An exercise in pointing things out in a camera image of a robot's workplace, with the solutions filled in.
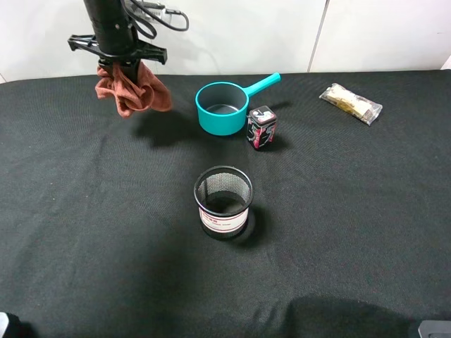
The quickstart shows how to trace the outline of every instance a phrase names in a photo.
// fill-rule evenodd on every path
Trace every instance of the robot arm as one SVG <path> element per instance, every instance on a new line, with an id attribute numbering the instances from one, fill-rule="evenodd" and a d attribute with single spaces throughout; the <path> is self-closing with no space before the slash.
<path id="1" fill-rule="evenodd" d="M 94 35 L 72 35 L 69 46 L 74 51 L 84 49 L 99 56 L 99 65 L 111 74 L 113 62 L 121 64 L 124 74 L 136 82 L 137 68 L 142 58 L 166 62 L 167 51 L 138 39 L 138 31 L 145 37 L 154 39 L 156 30 L 150 20 L 158 22 L 172 30 L 188 30 L 188 17 L 180 11 L 166 9 L 164 5 L 138 0 L 84 0 L 92 22 Z M 159 13 L 181 15 L 186 27 L 173 27 Z M 145 32 L 138 23 L 142 23 L 151 34 Z"/>

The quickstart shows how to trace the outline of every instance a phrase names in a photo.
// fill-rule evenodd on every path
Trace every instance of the white label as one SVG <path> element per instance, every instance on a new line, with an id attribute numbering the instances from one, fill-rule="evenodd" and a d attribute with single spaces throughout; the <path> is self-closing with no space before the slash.
<path id="1" fill-rule="evenodd" d="M 199 208 L 200 219 L 202 223 L 215 232 L 232 232 L 238 230 L 246 222 L 249 209 L 232 217 L 212 216 Z"/>

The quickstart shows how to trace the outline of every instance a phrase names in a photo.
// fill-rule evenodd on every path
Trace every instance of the towel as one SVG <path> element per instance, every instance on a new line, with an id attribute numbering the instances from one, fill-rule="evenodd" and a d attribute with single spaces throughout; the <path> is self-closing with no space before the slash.
<path id="1" fill-rule="evenodd" d="M 113 78 L 101 67 L 97 68 L 97 75 L 102 77 L 96 86 L 97 97 L 114 96 L 118 113 L 123 118 L 149 108 L 155 111 L 172 109 L 171 93 L 143 62 L 138 66 L 137 84 L 123 74 L 118 63 L 113 64 Z"/>

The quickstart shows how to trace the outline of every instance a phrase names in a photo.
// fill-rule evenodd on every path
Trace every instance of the small can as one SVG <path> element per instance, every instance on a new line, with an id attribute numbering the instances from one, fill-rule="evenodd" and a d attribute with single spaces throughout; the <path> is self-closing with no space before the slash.
<path id="1" fill-rule="evenodd" d="M 247 140 L 255 149 L 270 144 L 276 132 L 277 116 L 268 107 L 250 111 L 247 116 Z"/>

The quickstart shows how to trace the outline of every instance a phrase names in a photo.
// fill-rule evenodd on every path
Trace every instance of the black fabric surface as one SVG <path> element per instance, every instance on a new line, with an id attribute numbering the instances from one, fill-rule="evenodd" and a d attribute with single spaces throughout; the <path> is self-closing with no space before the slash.
<path id="1" fill-rule="evenodd" d="M 282 75 L 251 108 L 271 148 L 197 122 L 203 85 L 161 76 L 170 113 L 123 120 L 98 78 L 0 85 L 0 311 L 30 337 L 407 337 L 451 320 L 451 71 Z M 368 127 L 332 82 L 384 108 Z M 254 185 L 241 244 L 199 226 L 213 165 Z"/>

